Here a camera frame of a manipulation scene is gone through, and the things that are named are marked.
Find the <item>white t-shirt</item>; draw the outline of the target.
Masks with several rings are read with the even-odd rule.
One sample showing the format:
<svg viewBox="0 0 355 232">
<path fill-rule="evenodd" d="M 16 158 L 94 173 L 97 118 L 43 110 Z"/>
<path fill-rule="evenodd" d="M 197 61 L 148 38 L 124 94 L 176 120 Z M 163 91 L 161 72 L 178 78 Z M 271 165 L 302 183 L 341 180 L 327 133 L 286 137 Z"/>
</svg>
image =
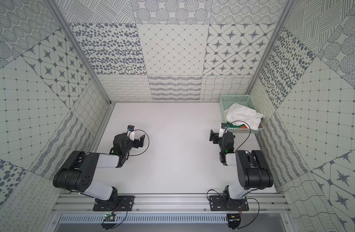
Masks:
<svg viewBox="0 0 355 232">
<path fill-rule="evenodd" d="M 264 117 L 262 113 L 257 112 L 247 106 L 234 103 L 224 111 L 224 116 L 227 122 L 245 124 L 251 130 L 258 130 L 261 120 Z"/>
</svg>

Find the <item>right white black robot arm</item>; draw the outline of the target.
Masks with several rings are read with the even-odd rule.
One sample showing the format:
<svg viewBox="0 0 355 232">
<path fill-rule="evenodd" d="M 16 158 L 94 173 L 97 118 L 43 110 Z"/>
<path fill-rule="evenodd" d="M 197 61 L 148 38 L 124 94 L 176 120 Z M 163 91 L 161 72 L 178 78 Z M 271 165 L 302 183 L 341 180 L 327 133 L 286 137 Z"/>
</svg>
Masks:
<svg viewBox="0 0 355 232">
<path fill-rule="evenodd" d="M 273 186 L 274 179 L 270 168 L 260 150 L 235 150 L 235 136 L 232 132 L 220 129 L 210 131 L 209 140 L 219 146 L 219 158 L 224 166 L 236 168 L 237 182 L 228 185 L 218 196 L 208 196 L 212 211 L 248 211 L 246 196 L 255 190 Z"/>
</svg>

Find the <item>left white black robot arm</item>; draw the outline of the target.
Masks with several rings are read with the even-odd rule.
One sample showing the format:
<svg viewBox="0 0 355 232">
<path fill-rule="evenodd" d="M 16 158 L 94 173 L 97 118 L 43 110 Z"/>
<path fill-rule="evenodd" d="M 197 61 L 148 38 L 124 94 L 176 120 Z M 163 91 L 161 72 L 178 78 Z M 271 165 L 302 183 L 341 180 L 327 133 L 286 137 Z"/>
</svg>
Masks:
<svg viewBox="0 0 355 232">
<path fill-rule="evenodd" d="M 73 151 L 53 179 L 56 188 L 76 192 L 94 199 L 94 212 L 101 211 L 131 211 L 134 196 L 121 196 L 116 187 L 94 180 L 96 171 L 104 168 L 121 168 L 131 157 L 130 151 L 142 148 L 146 138 L 145 132 L 140 138 L 135 138 L 136 130 L 114 137 L 113 147 L 108 153 Z"/>
</svg>

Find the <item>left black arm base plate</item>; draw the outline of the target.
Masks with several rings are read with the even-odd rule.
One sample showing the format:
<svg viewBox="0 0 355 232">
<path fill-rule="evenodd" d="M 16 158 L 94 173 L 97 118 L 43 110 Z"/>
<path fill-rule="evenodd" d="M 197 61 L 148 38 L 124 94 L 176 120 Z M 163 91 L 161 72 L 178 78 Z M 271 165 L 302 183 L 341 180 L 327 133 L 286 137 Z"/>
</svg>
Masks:
<svg viewBox="0 0 355 232">
<path fill-rule="evenodd" d="M 118 195 L 111 197 L 109 200 L 95 199 L 93 211 L 131 211 L 134 205 L 134 195 Z"/>
</svg>

